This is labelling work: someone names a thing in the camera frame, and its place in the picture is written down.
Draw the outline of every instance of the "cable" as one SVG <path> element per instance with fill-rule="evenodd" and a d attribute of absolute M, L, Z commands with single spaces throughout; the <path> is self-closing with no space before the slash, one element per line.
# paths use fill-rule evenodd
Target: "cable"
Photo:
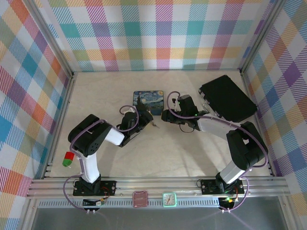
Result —
<path fill-rule="evenodd" d="M 80 180 L 76 179 L 76 180 L 74 180 L 74 181 L 72 182 L 72 186 L 73 186 L 74 188 L 77 188 L 77 187 L 75 186 L 76 181 L 80 181 Z"/>
<path fill-rule="evenodd" d="M 234 207 L 234 208 L 232 208 L 232 209 L 230 209 L 230 210 L 235 210 L 235 209 L 237 209 L 237 208 L 240 207 L 240 206 L 242 205 L 242 203 L 245 201 L 246 196 L 247 196 L 247 194 L 248 194 L 248 190 L 249 190 L 249 182 L 248 182 L 248 179 L 247 179 L 244 175 L 245 175 L 251 168 L 261 168 L 261 167 L 264 167 L 264 166 L 266 166 L 266 165 L 268 164 L 268 162 L 269 162 L 269 157 L 268 157 L 268 154 L 267 154 L 266 150 L 265 150 L 264 147 L 261 145 L 261 143 L 254 137 L 254 135 L 252 135 L 250 132 L 248 132 L 248 131 L 245 130 L 244 128 L 242 128 L 242 127 L 240 127 L 240 126 L 237 126 L 237 125 L 235 125 L 235 124 L 233 124 L 233 123 L 231 123 L 231 122 L 229 122 L 229 121 L 222 120 L 222 119 L 220 119 L 220 118 L 216 118 L 216 117 L 213 117 L 213 116 L 211 116 L 211 117 L 210 117 L 210 116 L 180 116 L 180 115 L 175 114 L 175 113 L 171 110 L 171 108 L 170 108 L 170 106 L 169 106 L 169 102 L 168 102 L 170 96 L 171 96 L 172 94 L 174 94 L 174 93 L 177 93 L 177 94 L 178 94 L 178 97 L 180 97 L 180 93 L 179 93 L 178 91 L 172 91 L 172 92 L 167 96 L 167 99 L 166 99 L 167 108 L 168 108 L 169 112 L 170 112 L 172 115 L 174 115 L 174 116 L 176 116 L 176 117 L 178 117 L 178 118 L 181 118 L 181 119 L 194 119 L 194 118 L 211 119 L 211 120 L 218 121 L 218 122 L 221 122 L 221 123 L 224 123 L 224 124 L 227 124 L 227 125 L 231 125 L 231 126 L 237 128 L 237 129 L 243 131 L 245 134 L 247 134 L 249 137 L 251 137 L 251 138 L 256 142 L 256 144 L 259 146 L 259 148 L 261 149 L 261 151 L 263 152 L 263 155 L 264 155 L 264 158 L 265 158 L 265 162 L 264 162 L 262 165 L 255 165 L 255 166 L 252 166 L 252 167 L 248 168 L 248 169 L 240 176 L 241 178 L 245 178 L 245 179 L 246 179 L 246 182 L 247 182 L 248 186 L 247 186 L 247 189 L 246 189 L 246 192 L 245 192 L 245 194 L 244 194 L 244 197 L 243 197 L 242 201 L 241 201 L 236 207 Z"/>
<path fill-rule="evenodd" d="M 235 206 L 235 207 L 233 207 L 233 208 L 231 208 L 231 209 L 229 209 L 229 210 L 228 210 L 227 208 L 224 208 L 224 207 L 220 206 L 220 208 L 222 208 L 223 210 L 225 210 L 225 211 L 236 210 L 236 209 L 239 208 L 239 207 L 243 204 L 243 202 L 245 201 L 245 199 L 246 199 L 246 197 L 247 197 L 247 195 L 248 195 L 248 191 L 249 191 L 249 181 L 248 181 L 247 177 L 245 177 L 245 176 L 243 176 L 243 177 L 241 177 L 241 178 L 244 178 L 244 179 L 246 180 L 246 183 L 247 183 L 247 188 L 246 188 L 246 191 L 245 191 L 245 194 L 244 194 L 243 199 L 241 200 L 241 202 L 240 202 L 237 206 Z"/>
<path fill-rule="evenodd" d="M 181 128 L 181 124 L 179 124 L 179 128 L 180 128 L 180 130 L 181 130 L 182 132 L 184 132 L 184 133 L 192 133 L 192 132 L 194 132 L 194 130 L 195 130 L 195 129 L 193 128 L 193 130 L 192 130 L 191 132 L 183 131 L 182 128 Z"/>
<path fill-rule="evenodd" d="M 239 197 L 238 197 L 238 188 L 235 187 L 235 189 L 236 189 L 236 200 L 238 200 L 239 199 Z"/>
<path fill-rule="evenodd" d="M 134 125 L 133 127 L 128 128 L 128 129 L 126 129 L 126 130 L 117 129 L 116 127 L 112 126 L 113 128 L 115 128 L 115 129 L 116 129 L 117 131 L 119 131 L 119 132 L 128 132 L 128 131 L 134 129 L 134 128 L 137 126 L 137 124 L 139 123 L 139 117 L 140 117 L 140 116 L 139 116 L 139 112 L 137 111 L 137 109 L 134 108 L 134 107 L 131 106 L 131 105 L 124 105 L 124 106 L 122 106 L 122 107 L 119 109 L 119 113 L 122 114 L 122 115 L 123 115 L 123 113 L 121 112 L 121 110 L 122 110 L 122 108 L 124 108 L 124 107 L 133 108 L 134 111 L 135 111 L 135 113 L 136 113 L 137 120 L 136 120 L 136 123 L 135 123 L 135 125 Z M 96 122 L 92 123 L 90 126 L 88 126 L 87 128 L 85 128 L 84 130 L 82 130 L 78 135 L 76 135 L 75 138 L 72 140 L 71 145 L 69 146 L 70 152 L 74 153 L 74 154 L 79 158 L 79 162 L 80 162 L 80 166 L 81 166 L 81 173 L 80 173 L 80 175 L 74 175 L 74 176 L 71 176 L 71 177 L 67 178 L 67 180 L 64 182 L 64 185 L 63 185 L 63 193 L 64 193 L 64 196 L 65 196 L 65 198 L 67 199 L 67 201 L 68 201 L 73 207 L 75 207 L 75 208 L 77 208 L 77 209 L 80 209 L 80 210 L 82 210 L 82 211 L 85 211 L 85 210 L 84 210 L 83 208 L 78 207 L 78 206 L 76 206 L 75 204 L 73 204 L 73 202 L 68 198 L 68 195 L 66 194 L 66 191 L 65 191 L 65 185 L 67 184 L 68 180 L 70 180 L 71 178 L 79 178 L 79 177 L 82 177 L 82 176 L 84 175 L 84 172 L 85 172 L 85 169 L 84 169 L 84 162 L 83 162 L 82 156 L 81 156 L 81 154 L 79 154 L 77 151 L 75 151 L 75 149 L 73 148 L 73 146 L 74 146 L 74 143 L 77 141 L 77 139 L 78 139 L 80 136 L 82 136 L 85 132 L 87 132 L 88 130 L 90 130 L 91 128 L 93 128 L 94 126 L 96 126 L 97 124 L 99 124 L 99 123 L 104 123 L 104 122 L 107 122 L 107 121 L 104 120 L 104 119 L 100 119 L 99 121 L 96 121 Z"/>
<path fill-rule="evenodd" d="M 202 179 L 198 179 L 197 182 L 196 182 L 196 186 L 197 186 L 198 188 L 200 188 L 200 189 L 201 189 L 201 187 L 198 186 L 198 181 L 201 181 L 201 180 L 202 180 Z"/>
<path fill-rule="evenodd" d="M 91 204 L 91 205 L 96 204 L 97 201 L 99 201 L 99 200 L 93 201 L 93 200 L 83 199 L 83 202 L 86 202 L 86 203 Z"/>
<path fill-rule="evenodd" d="M 110 192 L 109 192 L 108 188 L 106 188 L 106 187 L 101 187 L 101 188 L 107 191 L 108 196 L 105 198 L 105 200 L 108 199 L 110 197 Z"/>

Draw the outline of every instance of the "metal rail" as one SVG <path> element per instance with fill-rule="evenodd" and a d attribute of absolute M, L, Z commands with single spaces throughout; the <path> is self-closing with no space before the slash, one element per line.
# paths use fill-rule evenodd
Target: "metal rail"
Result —
<path fill-rule="evenodd" d="M 84 206 L 83 200 L 74 198 L 72 201 L 75 205 L 83 208 L 131 208 L 133 201 L 129 198 L 107 199 L 103 206 Z M 219 199 L 217 197 L 193 197 L 193 198 L 178 198 L 177 207 L 219 207 Z M 38 202 L 37 208 L 74 208 L 66 199 L 41 199 Z M 163 208 L 163 202 L 160 198 L 148 198 L 146 209 Z"/>
<path fill-rule="evenodd" d="M 266 39 L 269 32 L 271 31 L 280 11 L 283 9 L 283 6 L 285 5 L 286 2 L 287 2 L 287 0 L 276 0 L 275 1 L 274 6 L 272 7 L 272 10 L 271 10 L 269 16 L 267 17 L 267 19 L 263 23 L 265 26 L 260 31 L 254 45 L 252 46 L 252 49 L 250 50 L 243 66 L 241 68 L 242 72 L 246 72 L 247 69 L 249 68 L 250 64 L 253 62 L 253 60 L 254 60 L 257 52 L 259 51 L 263 41 Z"/>
<path fill-rule="evenodd" d="M 214 177 L 107 177 L 102 180 L 117 181 L 116 198 L 132 198 L 135 191 L 146 190 L 149 198 L 162 198 L 164 192 L 175 192 L 178 198 L 189 197 L 227 197 L 227 195 L 202 195 L 196 185 L 198 179 L 214 179 Z M 64 198 L 63 184 L 66 178 L 45 178 L 33 180 L 27 199 Z M 289 188 L 283 177 L 253 176 L 248 177 L 248 197 L 253 196 L 287 196 Z M 72 197 L 73 179 L 66 184 L 66 192 Z M 78 196 L 74 198 L 94 198 L 95 196 Z"/>

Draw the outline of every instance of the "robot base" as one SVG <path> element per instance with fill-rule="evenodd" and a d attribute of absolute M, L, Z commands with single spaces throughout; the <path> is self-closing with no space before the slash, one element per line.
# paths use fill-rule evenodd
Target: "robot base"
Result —
<path fill-rule="evenodd" d="M 223 192 L 217 184 L 217 180 L 201 180 L 201 194 L 203 195 L 236 195 L 237 193 L 244 194 L 243 183 L 239 179 L 235 180 L 232 184 L 224 188 Z"/>
<path fill-rule="evenodd" d="M 101 181 L 99 177 L 94 183 L 88 183 L 83 178 L 74 183 L 73 196 L 114 196 L 116 181 Z"/>

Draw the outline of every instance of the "black mount plate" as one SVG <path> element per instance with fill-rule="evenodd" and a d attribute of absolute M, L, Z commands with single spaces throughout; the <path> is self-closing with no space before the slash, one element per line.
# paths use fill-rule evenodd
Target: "black mount plate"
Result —
<path fill-rule="evenodd" d="M 230 188 L 226 189 L 226 192 L 220 193 L 219 188 L 216 186 L 215 180 L 201 180 L 201 194 L 202 195 L 212 195 L 212 194 L 235 195 L 236 188 L 238 190 L 238 194 L 244 194 L 244 188 L 243 187 L 240 188 L 240 185 L 243 185 L 242 181 L 237 180 L 235 183 L 233 183 L 230 186 Z"/>
<path fill-rule="evenodd" d="M 108 189 L 109 194 L 105 194 L 104 189 L 95 194 L 93 191 L 84 186 L 80 181 L 74 183 L 73 196 L 114 196 L 116 190 L 116 181 L 100 181 L 100 188 L 105 187 Z"/>

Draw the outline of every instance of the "plaid fabric backdrop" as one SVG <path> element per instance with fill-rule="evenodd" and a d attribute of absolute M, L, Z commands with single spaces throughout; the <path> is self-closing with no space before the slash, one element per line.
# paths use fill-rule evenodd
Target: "plaid fabric backdrop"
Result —
<path fill-rule="evenodd" d="M 278 176 L 307 229 L 307 0 L 288 0 L 247 81 Z"/>
<path fill-rule="evenodd" d="M 277 0 L 270 0 L 270 3 L 268 4 L 267 6 L 267 9 L 265 10 L 264 14 L 262 15 L 261 17 L 261 20 L 244 52 L 244 55 L 243 55 L 243 58 L 241 59 L 241 62 L 240 62 L 240 65 L 239 65 L 239 69 L 241 69 L 246 61 L 246 58 L 249 56 L 250 54 L 250 51 L 252 49 L 252 47 L 254 46 L 255 44 L 255 41 L 259 35 L 259 33 L 261 32 L 261 30 L 263 29 L 263 27 L 265 27 L 265 20 L 267 19 L 267 17 L 269 16 L 269 14 L 271 13 L 272 11 L 272 8 L 274 6 L 274 3 L 276 2 Z"/>
<path fill-rule="evenodd" d="M 68 77 L 21 0 L 0 0 L 0 230 L 17 227 Z"/>
<path fill-rule="evenodd" d="M 237 69 L 268 2 L 36 0 L 77 71 Z"/>

